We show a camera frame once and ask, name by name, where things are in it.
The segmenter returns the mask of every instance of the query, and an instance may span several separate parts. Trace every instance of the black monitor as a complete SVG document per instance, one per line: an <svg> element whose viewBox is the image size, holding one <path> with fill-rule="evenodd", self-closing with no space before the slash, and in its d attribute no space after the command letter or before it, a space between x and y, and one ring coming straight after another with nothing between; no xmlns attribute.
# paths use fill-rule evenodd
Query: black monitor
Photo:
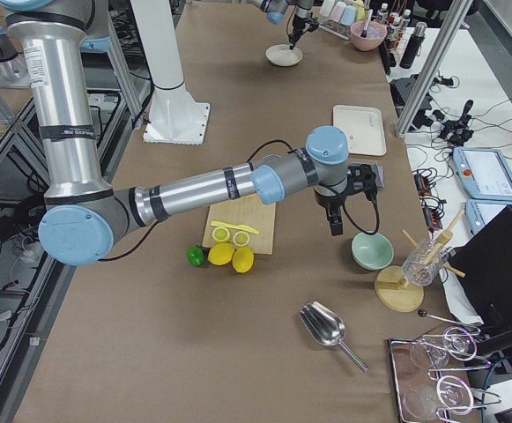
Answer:
<svg viewBox="0 0 512 423"><path fill-rule="evenodd" d="M505 207L449 264L464 271L459 278L467 298L485 322L490 336L512 329L512 207ZM505 350L512 366L512 347Z"/></svg>

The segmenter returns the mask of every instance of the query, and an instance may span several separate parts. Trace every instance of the pink bowl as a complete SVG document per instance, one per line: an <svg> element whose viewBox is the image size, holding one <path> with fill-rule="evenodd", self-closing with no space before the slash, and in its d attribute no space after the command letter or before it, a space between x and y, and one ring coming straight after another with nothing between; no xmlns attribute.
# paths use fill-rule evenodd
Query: pink bowl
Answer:
<svg viewBox="0 0 512 423"><path fill-rule="evenodd" d="M369 51L379 47L387 36L387 27L378 22L371 22L367 30L367 38L361 38L361 31L363 31L364 25L365 21L359 20L358 22L353 22L350 26L350 40L352 40L355 48L361 51Z"/></svg>

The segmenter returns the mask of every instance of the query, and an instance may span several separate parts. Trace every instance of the white tray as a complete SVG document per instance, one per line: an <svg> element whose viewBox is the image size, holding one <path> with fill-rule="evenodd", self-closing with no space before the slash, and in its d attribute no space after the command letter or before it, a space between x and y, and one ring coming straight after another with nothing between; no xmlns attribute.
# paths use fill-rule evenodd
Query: white tray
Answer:
<svg viewBox="0 0 512 423"><path fill-rule="evenodd" d="M387 152L381 110L360 106L334 106L333 124L347 137L350 154L383 156Z"/></svg>

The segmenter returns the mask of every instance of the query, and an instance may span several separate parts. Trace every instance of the brown paper table surface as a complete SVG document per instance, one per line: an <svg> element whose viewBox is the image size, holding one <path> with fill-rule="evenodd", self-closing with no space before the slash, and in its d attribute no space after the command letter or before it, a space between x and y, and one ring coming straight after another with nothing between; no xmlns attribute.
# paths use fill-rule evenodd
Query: brown paper table surface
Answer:
<svg viewBox="0 0 512 423"><path fill-rule="evenodd" d="M275 67L264 53L286 42L285 26L245 4L189 4L177 37L188 90L211 103L204 144L146 144L136 132L115 188L239 164L277 137L303 146L314 127L331 124L337 104L379 108L388 149L378 159L381 232L402 263L410 246L401 228L420 239L426 227L404 143L392 135L397 116L376 51L360 53L318 30L302 38L301 63ZM370 203L347 203L357 222L373 227ZM126 259L77 270L16 422L397 421L385 339L414 338L435 324L377 300L375 273L350 257L355 229L345 221L345 234L331 237L307 189L278 204L273 255L237 275L232 266L186 261L207 210L172 217ZM314 300L344 319L345 340L368 374L306 332L298 312ZM445 313L440 286L428 287L423 307Z"/></svg>

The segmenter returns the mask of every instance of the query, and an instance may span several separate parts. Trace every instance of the wooden cutting board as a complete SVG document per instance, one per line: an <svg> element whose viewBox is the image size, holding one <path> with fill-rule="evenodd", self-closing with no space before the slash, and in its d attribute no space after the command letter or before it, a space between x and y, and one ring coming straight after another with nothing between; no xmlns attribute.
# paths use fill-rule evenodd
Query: wooden cutting board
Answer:
<svg viewBox="0 0 512 423"><path fill-rule="evenodd" d="M212 239L211 226L213 220L230 223L232 225L250 225L259 231L259 234L249 234L248 247L255 254L271 254L273 252L273 232L275 230L275 203L265 205L254 194L241 197L234 201L213 204L209 209L203 235L203 247L212 247L216 244Z"/></svg>

